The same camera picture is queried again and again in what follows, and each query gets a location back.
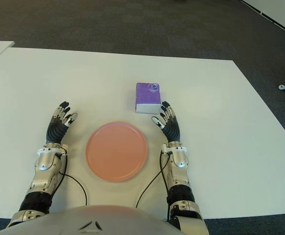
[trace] gray carpet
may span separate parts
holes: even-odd
[[[234,60],[285,129],[285,32],[238,0],[0,0],[15,47]],[[6,221],[0,220],[0,229]],[[285,215],[207,220],[211,235],[285,234]]]

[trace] purple label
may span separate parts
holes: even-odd
[[[136,104],[161,104],[158,83],[137,83]]]

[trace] black cable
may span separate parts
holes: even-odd
[[[74,177],[72,177],[72,176],[70,176],[70,175],[68,175],[68,174],[63,174],[63,173],[61,173],[60,171],[59,171],[59,173],[61,174],[61,175],[65,175],[65,176],[68,176],[68,177],[70,177],[71,179],[73,179],[73,180],[75,180],[78,184],[79,184],[79,186],[82,188],[82,190],[83,190],[83,192],[84,192],[84,194],[85,194],[85,206],[87,205],[87,194],[86,194],[86,191],[85,191],[85,189],[84,189],[84,187],[81,185],[81,183],[77,180],[77,179],[75,179]]]
[[[68,168],[68,152],[65,150],[65,166],[64,166],[64,174],[66,173],[66,169]],[[57,187],[55,188],[55,190],[53,191],[53,193],[51,194],[51,196],[53,197],[55,195],[55,193],[57,192],[58,188],[60,187],[60,185],[62,184],[62,181],[64,179],[64,175],[62,176],[59,184],[57,185]]]
[[[163,171],[163,169],[166,167],[166,165],[167,165],[169,159],[170,159],[170,157],[167,159],[167,162],[166,162],[166,164],[164,165],[164,167],[162,168],[162,170],[159,171],[159,173],[151,180],[151,182],[148,184],[148,186],[147,186],[147,187],[144,189],[144,191],[141,193],[141,195],[140,195],[140,197],[139,197],[139,199],[138,199],[138,201],[137,201],[137,204],[136,204],[135,208],[137,208],[138,203],[139,203],[140,199],[142,198],[144,192],[146,192],[146,190],[149,188],[149,186],[152,184],[152,182],[160,175],[160,173],[161,173],[161,172]]]
[[[163,154],[163,152],[161,151],[161,153],[160,153],[160,169],[161,169],[161,174],[162,174],[162,178],[164,181],[164,185],[166,186],[166,193],[168,196],[168,187],[167,187],[166,179],[164,177],[163,169],[162,169],[162,154]],[[169,217],[170,217],[170,205],[167,203],[167,216],[166,216],[167,222],[169,221]]]

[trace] pink plate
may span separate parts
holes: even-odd
[[[135,175],[147,158],[143,133],[126,122],[110,122],[89,138],[86,161],[100,178],[117,182]]]

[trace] purple carton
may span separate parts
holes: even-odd
[[[158,83],[136,84],[136,113],[159,114],[161,108],[160,86]]]

